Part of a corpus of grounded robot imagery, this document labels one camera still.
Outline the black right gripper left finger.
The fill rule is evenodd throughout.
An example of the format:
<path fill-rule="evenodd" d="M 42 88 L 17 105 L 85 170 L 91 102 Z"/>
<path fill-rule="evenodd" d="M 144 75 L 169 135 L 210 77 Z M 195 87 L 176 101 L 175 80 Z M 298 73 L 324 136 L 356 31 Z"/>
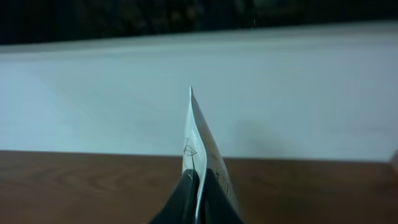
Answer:
<path fill-rule="evenodd" d="M 193 224 L 199 182 L 195 170 L 185 170 L 167 203 L 149 224 Z"/>

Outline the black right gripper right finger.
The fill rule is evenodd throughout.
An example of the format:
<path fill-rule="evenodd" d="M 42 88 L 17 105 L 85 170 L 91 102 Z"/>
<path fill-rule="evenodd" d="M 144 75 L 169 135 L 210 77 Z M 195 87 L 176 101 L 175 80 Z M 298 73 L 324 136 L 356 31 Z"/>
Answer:
<path fill-rule="evenodd" d="M 200 223 L 202 224 L 244 224 L 229 203 L 216 175 L 206 170 L 203 197 L 200 205 Z"/>

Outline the white squeeze tube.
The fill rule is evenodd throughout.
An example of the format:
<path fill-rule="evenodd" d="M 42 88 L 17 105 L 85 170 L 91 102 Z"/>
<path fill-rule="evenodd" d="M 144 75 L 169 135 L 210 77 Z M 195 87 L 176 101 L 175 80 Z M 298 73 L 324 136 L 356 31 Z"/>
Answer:
<path fill-rule="evenodd" d="M 221 185 L 229 203 L 242 219 L 239 211 L 239 203 L 233 191 L 228 170 L 203 117 L 192 89 L 190 89 L 190 102 L 185 123 L 183 147 L 183 172 L 187 169 L 195 170 L 200 180 L 193 221 L 194 223 L 200 223 L 200 205 L 203 197 L 207 169 L 211 169 L 216 175 L 216 179 Z"/>

